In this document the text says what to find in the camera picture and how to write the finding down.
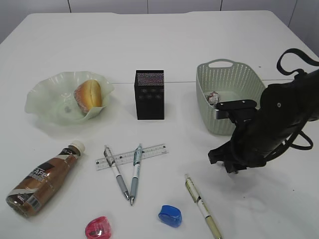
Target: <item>gold pen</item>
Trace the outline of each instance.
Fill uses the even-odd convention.
[[[209,229],[211,230],[211,232],[213,233],[213,236],[215,239],[222,239],[223,237],[221,236],[221,233],[217,227],[217,225],[215,224],[208,208],[206,207],[204,201],[202,200],[198,190],[196,189],[194,183],[192,182],[190,176],[188,174],[185,174],[185,185],[187,190],[189,191],[191,197],[193,198],[193,201],[198,205],[201,213],[203,214],[206,223],[209,227]]]

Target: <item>light green basket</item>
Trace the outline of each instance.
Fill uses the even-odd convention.
[[[230,67],[210,67],[216,62],[229,62]],[[197,67],[196,93],[202,119],[213,134],[231,135],[235,125],[229,119],[216,119],[216,109],[205,97],[216,91],[220,102],[236,100],[254,100],[259,108],[260,96],[265,85],[248,65],[227,59],[218,59]]]

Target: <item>wavy glass bowl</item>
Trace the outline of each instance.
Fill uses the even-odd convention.
[[[102,107],[93,107],[84,114],[74,99],[74,91],[92,79],[101,86]],[[41,120],[60,125],[82,123],[97,116],[108,105],[113,90],[113,85],[105,77],[93,72],[62,72],[36,84],[27,95],[24,110],[36,114]]]

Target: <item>ruler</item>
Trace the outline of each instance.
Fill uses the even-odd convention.
[[[132,163],[134,160],[134,153],[135,153],[135,150],[113,155],[113,157],[117,165],[122,165],[126,163]],[[148,147],[148,148],[143,148],[142,159],[151,158],[151,157],[158,156],[165,153],[168,153],[168,150],[167,150],[166,144],[164,143],[155,145],[152,147]],[[96,167],[96,170],[102,170],[102,169],[109,168],[110,165],[108,164],[106,158],[104,157],[104,158],[95,160],[95,167]]]

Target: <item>bread roll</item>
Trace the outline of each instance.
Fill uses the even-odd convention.
[[[88,80],[74,91],[74,98],[82,112],[90,111],[92,107],[102,106],[101,87],[98,81]]]

